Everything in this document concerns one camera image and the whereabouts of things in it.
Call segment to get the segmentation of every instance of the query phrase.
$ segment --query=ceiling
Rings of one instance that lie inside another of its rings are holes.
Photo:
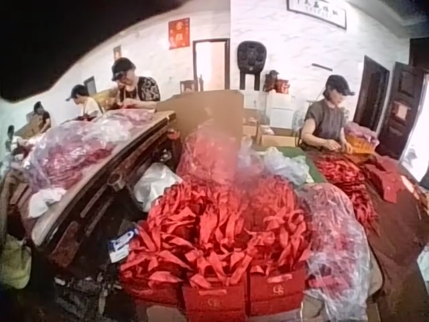
[[[419,0],[347,0],[376,19],[396,36],[429,36],[428,4]]]

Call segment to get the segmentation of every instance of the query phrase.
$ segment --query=black patterned shirt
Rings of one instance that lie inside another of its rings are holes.
[[[125,99],[159,102],[161,100],[160,89],[152,77],[139,77],[134,90],[127,91],[125,87],[119,89],[119,102],[123,102]]]

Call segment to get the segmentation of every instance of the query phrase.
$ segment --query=black cap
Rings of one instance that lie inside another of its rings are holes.
[[[326,81],[326,87],[330,87],[344,96],[355,95],[355,92],[350,91],[350,87],[346,79],[340,75],[330,75]]]
[[[125,76],[128,70],[134,69],[134,64],[130,61],[130,59],[121,57],[116,59],[115,63],[112,66],[112,81],[117,81],[122,76]]]
[[[69,101],[71,99],[77,98],[77,95],[80,96],[89,96],[89,92],[86,86],[84,85],[74,85],[72,88],[72,92],[70,94],[70,97],[66,99],[66,101]]]

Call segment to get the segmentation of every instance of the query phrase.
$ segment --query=framed calligraphy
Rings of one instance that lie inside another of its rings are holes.
[[[168,41],[170,49],[190,46],[190,18],[168,22]]]
[[[288,11],[301,13],[347,30],[347,11],[325,0],[286,0]]]

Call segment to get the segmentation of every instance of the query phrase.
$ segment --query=white wall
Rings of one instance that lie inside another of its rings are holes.
[[[266,46],[265,70],[277,70],[281,78],[290,81],[290,92],[296,96],[298,108],[306,100],[317,98],[332,73],[343,75],[358,94],[364,55],[389,70],[395,61],[408,63],[409,40],[397,38],[373,18],[342,2],[347,9],[347,31],[287,11],[286,0],[231,1],[232,86],[236,89],[239,86],[237,46],[245,40]],[[333,72],[312,67],[312,63],[332,68]],[[263,95],[253,90],[252,76],[246,79],[244,93],[248,107],[261,108]],[[345,102],[352,118],[357,98],[358,95]],[[271,120],[281,125],[279,122],[286,117],[289,117],[286,111],[276,110]]]
[[[191,46],[168,49],[168,22],[190,18]],[[137,74],[154,77],[162,99],[180,92],[179,82],[193,79],[192,41],[230,37],[229,0],[193,0],[183,7],[137,23],[120,32],[81,58],[48,91],[20,102],[10,103],[0,99],[0,142],[4,142],[9,124],[20,128],[26,123],[25,116],[33,110],[34,103],[41,101],[50,112],[54,124],[76,117],[79,109],[73,102],[66,102],[71,88],[90,77],[95,78],[97,91],[113,87],[111,67],[113,48],[121,45],[122,56],[130,58],[137,67]],[[4,153],[0,144],[0,156]]]

